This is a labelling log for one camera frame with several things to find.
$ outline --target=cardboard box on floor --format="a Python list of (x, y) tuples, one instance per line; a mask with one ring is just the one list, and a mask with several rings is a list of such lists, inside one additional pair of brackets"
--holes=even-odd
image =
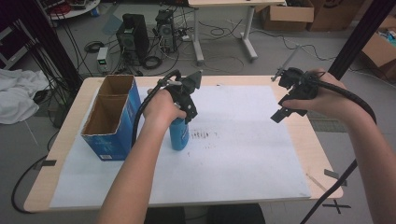
[[(388, 16), (379, 26), (379, 31), (396, 28), (396, 18)], [(378, 77), (396, 80), (396, 47), (379, 34), (374, 34), (362, 50), (366, 60)]]
[(315, 18), (309, 31), (340, 31), (352, 23), (365, 0), (311, 0)]
[(303, 31), (314, 20), (314, 6), (309, 0), (304, 0), (302, 7), (268, 6), (261, 18), (264, 30)]
[(125, 160), (131, 150), (134, 117), (140, 104), (134, 76), (105, 77), (81, 131), (100, 160)]

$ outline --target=forearm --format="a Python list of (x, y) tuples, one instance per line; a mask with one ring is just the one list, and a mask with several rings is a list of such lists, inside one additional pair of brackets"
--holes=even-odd
[(396, 156), (372, 118), (357, 109), (345, 120), (374, 223), (396, 220)]
[(102, 205), (98, 223), (143, 223), (166, 125), (146, 120)]

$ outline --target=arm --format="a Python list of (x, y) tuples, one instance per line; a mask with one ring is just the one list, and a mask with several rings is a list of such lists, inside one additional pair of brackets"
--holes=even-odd
[(155, 164), (170, 123), (185, 118), (168, 91), (158, 91), (144, 111), (145, 123), (102, 205), (98, 223), (143, 223)]
[[(345, 87), (330, 74), (321, 80)], [(396, 220), (396, 155), (370, 115), (338, 93), (323, 89), (314, 100), (290, 100), (283, 106), (314, 110), (346, 125), (374, 223)]]

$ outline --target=blue cardboard box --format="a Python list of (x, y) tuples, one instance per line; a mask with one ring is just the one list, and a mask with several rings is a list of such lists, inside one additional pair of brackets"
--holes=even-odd
[(131, 150), (134, 117), (140, 104), (134, 76), (105, 77), (81, 131), (100, 160), (125, 160)]

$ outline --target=table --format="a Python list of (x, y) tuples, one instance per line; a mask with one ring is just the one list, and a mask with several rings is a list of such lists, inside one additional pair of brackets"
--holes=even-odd
[[(142, 87), (153, 87), (158, 79), (158, 77), (137, 77), (136, 82)], [(92, 97), (102, 82), (103, 78), (100, 77), (88, 78), (84, 81), (64, 121), (64, 126), (60, 130), (47, 157), (47, 160), (56, 160), (56, 164), (54, 166), (42, 167), (24, 204), (24, 208), (27, 211), (51, 210), (50, 202), (57, 187), (64, 160), (73, 145), (74, 138), (89, 108)], [(277, 99), (282, 98), (287, 92), (285, 89), (278, 87), (277, 82), (271, 82), (269, 76), (203, 77), (202, 85), (215, 86), (218, 84), (241, 86), (268, 85), (273, 89)], [(291, 116), (284, 119), (284, 122), (290, 132), (291, 141), (305, 172), (308, 187), (311, 191), (311, 199), (318, 199), (335, 182), (334, 178), (324, 174), (324, 169), (332, 170), (332, 167), (307, 117)], [(330, 198), (340, 198), (342, 195), (343, 191), (339, 189)]]
[(76, 17), (76, 16), (82, 15), (86, 12), (93, 10), (94, 8), (99, 6), (99, 4), (100, 4), (100, 0), (87, 1), (87, 5), (85, 6), (84, 9), (72, 9), (71, 11), (69, 11), (68, 13), (66, 13), (64, 15), (58, 15), (58, 16), (50, 15), (50, 18), (53, 21), (57, 21), (57, 20), (63, 20), (63, 19)]
[(284, 3), (281, 0), (222, 0), (222, 1), (210, 1), (210, 0), (189, 0), (190, 7), (194, 7), (194, 35), (192, 37), (192, 44), (194, 45), (195, 55), (197, 64), (204, 62), (204, 54), (202, 53), (201, 44), (198, 36), (198, 9), (199, 7), (242, 7), (248, 6), (247, 10), (247, 21), (245, 32), (241, 33), (242, 41), (247, 48), (250, 56), (250, 60), (253, 61), (258, 58), (256, 51), (250, 43), (248, 35), (250, 33), (251, 21), (253, 20), (255, 6), (262, 5), (276, 5)]

